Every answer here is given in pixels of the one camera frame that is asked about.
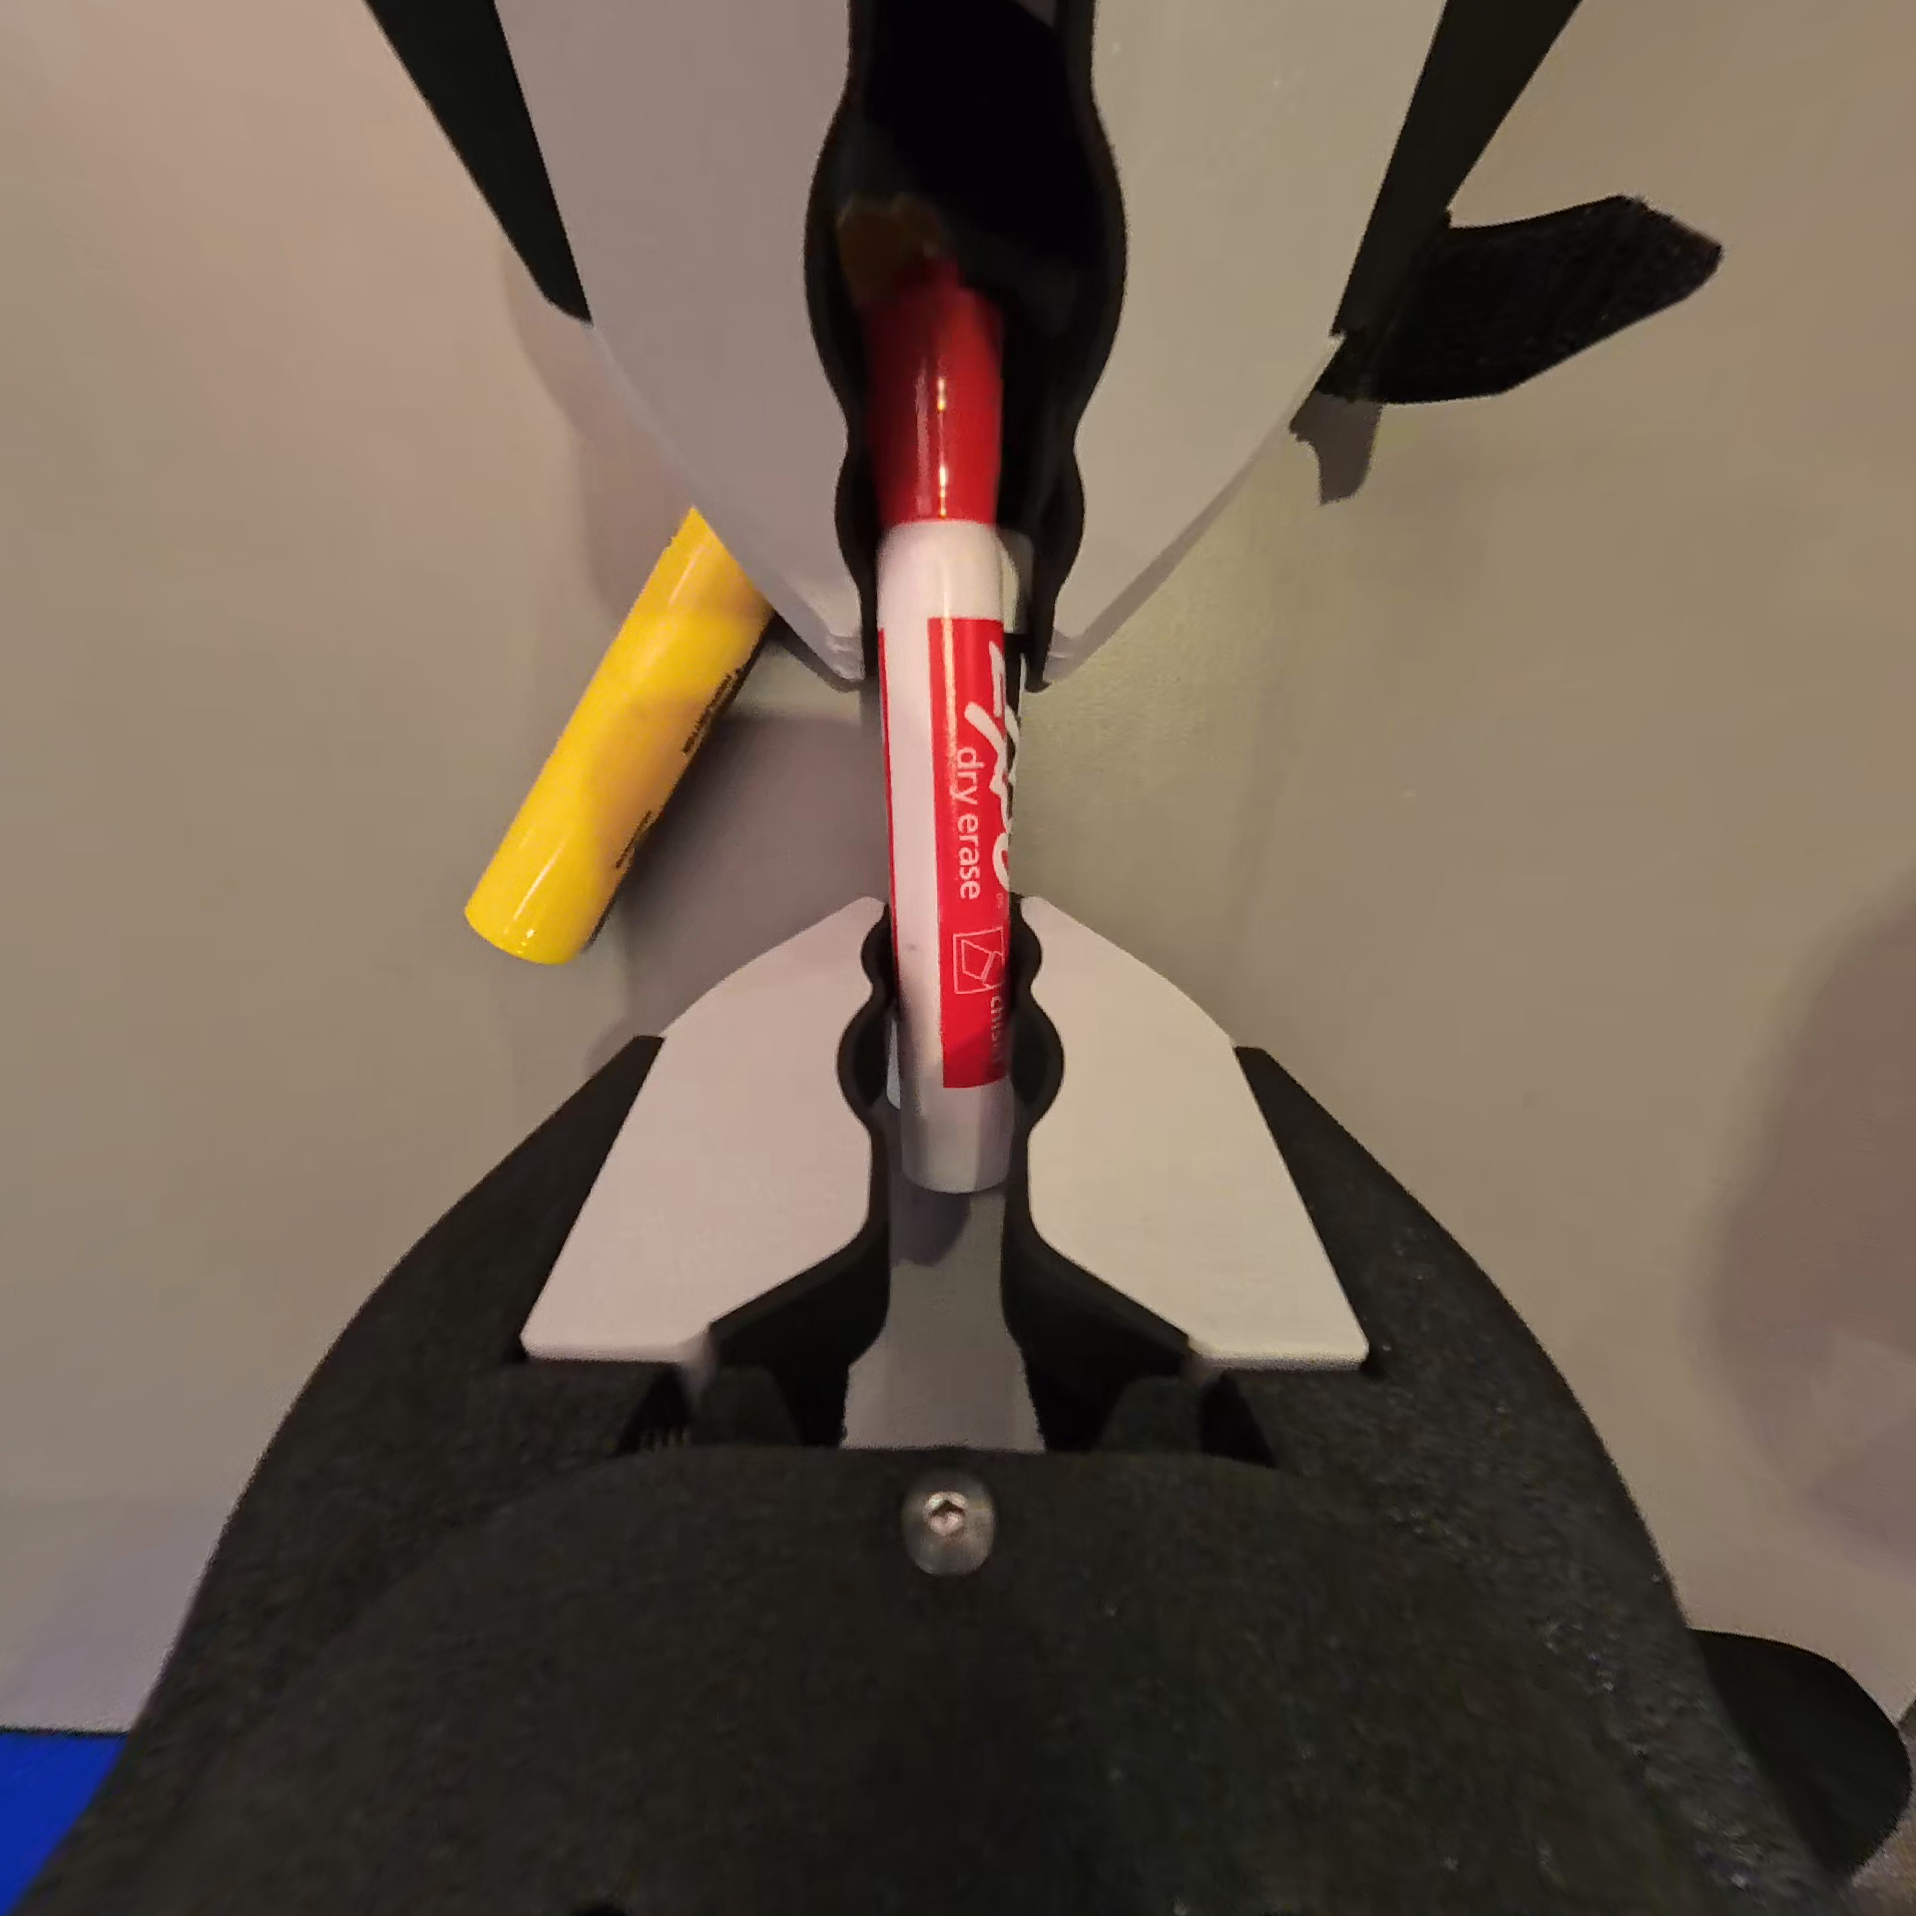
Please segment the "yellow marker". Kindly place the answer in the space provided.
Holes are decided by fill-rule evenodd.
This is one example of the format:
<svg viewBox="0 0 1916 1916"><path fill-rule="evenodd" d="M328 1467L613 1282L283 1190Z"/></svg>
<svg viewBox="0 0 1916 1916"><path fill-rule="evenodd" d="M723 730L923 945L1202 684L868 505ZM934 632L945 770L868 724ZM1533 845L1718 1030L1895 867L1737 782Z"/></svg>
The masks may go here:
<svg viewBox="0 0 1916 1916"><path fill-rule="evenodd" d="M591 945L771 621L706 517L686 511L468 897L483 943L540 968Z"/></svg>

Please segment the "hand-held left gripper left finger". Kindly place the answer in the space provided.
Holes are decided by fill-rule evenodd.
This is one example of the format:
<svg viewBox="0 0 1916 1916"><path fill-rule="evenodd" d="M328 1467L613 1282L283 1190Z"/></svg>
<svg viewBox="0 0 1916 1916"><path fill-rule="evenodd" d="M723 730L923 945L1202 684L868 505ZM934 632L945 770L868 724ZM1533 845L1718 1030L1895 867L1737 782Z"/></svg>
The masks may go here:
<svg viewBox="0 0 1916 1916"><path fill-rule="evenodd" d="M839 1053L878 921L855 899L666 1026L519 1329L527 1357L706 1370L718 1324L852 1244L874 1146Z"/></svg>

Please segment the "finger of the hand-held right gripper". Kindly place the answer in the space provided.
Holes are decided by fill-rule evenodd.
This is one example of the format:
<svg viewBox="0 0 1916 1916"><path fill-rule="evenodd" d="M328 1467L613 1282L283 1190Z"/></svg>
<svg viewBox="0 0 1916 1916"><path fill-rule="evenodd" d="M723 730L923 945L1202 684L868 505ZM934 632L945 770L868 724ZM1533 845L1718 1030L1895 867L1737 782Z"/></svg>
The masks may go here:
<svg viewBox="0 0 1916 1916"><path fill-rule="evenodd" d="M1086 527L1042 680L1066 680L1142 607L1329 366L1444 9L1093 6L1125 273L1074 435Z"/></svg>
<svg viewBox="0 0 1916 1916"><path fill-rule="evenodd" d="M845 413L808 311L808 206L844 3L504 3L591 331L691 507L844 684L867 675L835 523Z"/></svg>

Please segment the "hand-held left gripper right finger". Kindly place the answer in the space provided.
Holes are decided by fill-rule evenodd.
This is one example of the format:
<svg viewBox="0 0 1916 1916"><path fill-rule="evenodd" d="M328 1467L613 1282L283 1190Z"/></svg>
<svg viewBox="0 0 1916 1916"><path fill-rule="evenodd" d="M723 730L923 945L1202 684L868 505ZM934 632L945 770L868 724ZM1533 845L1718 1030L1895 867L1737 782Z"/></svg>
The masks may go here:
<svg viewBox="0 0 1916 1916"><path fill-rule="evenodd" d="M1200 1374L1353 1374L1370 1346L1224 1028L1027 897L1021 1201L1036 1253Z"/></svg>

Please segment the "red dry erase marker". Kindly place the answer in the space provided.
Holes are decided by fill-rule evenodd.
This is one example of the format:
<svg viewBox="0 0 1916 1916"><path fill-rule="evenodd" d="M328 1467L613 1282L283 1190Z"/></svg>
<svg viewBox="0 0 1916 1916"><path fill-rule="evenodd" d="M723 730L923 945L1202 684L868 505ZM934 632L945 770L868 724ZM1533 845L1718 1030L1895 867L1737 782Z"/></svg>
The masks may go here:
<svg viewBox="0 0 1916 1916"><path fill-rule="evenodd" d="M865 314L900 1166L939 1194L1001 1184L1013 1136L999 332L994 306L945 261Z"/></svg>

